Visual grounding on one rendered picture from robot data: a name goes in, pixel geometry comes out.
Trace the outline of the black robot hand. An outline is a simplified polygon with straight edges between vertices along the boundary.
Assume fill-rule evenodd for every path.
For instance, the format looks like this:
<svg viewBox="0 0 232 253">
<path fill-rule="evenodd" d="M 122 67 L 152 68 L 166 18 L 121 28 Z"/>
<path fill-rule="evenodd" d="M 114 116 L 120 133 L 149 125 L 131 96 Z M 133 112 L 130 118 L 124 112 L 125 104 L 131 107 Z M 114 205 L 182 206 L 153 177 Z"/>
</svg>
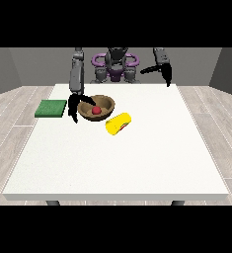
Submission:
<svg viewBox="0 0 232 253">
<path fill-rule="evenodd" d="M 72 93 L 68 99 L 68 115 L 73 119 L 75 123 L 78 123 L 77 107 L 80 102 L 85 102 L 92 106 L 96 105 L 96 103 L 91 97 L 88 97 L 86 95 L 78 95 L 78 94 Z"/>
<path fill-rule="evenodd" d="M 170 63 L 163 63 L 160 65 L 150 66 L 140 71 L 141 74 L 151 73 L 158 71 L 162 74 L 163 79 L 166 81 L 167 86 L 171 85 L 172 81 L 172 66 Z"/>
</svg>

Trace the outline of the green square pad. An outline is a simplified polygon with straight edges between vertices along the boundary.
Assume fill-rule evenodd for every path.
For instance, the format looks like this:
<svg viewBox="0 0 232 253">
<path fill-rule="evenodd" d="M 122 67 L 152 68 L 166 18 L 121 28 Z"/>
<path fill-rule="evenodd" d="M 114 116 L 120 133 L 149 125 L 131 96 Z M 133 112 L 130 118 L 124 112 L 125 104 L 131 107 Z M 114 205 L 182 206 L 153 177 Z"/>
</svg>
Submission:
<svg viewBox="0 0 232 253">
<path fill-rule="evenodd" d="M 35 112 L 36 118 L 61 118 L 63 116 L 66 100 L 42 100 Z"/>
</svg>

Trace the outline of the brown wooden bowl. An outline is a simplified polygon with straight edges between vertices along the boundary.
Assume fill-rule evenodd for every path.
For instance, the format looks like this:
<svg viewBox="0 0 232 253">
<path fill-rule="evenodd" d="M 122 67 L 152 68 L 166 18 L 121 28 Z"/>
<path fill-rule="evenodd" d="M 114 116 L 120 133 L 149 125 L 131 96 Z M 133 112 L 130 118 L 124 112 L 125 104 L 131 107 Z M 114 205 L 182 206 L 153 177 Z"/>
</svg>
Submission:
<svg viewBox="0 0 232 253">
<path fill-rule="evenodd" d="M 95 106 L 86 102 L 80 102 L 78 105 L 78 113 L 84 119 L 91 122 L 100 122 L 112 114 L 116 103 L 111 97 L 95 95 L 92 96 L 92 99 L 96 103 Z"/>
</svg>

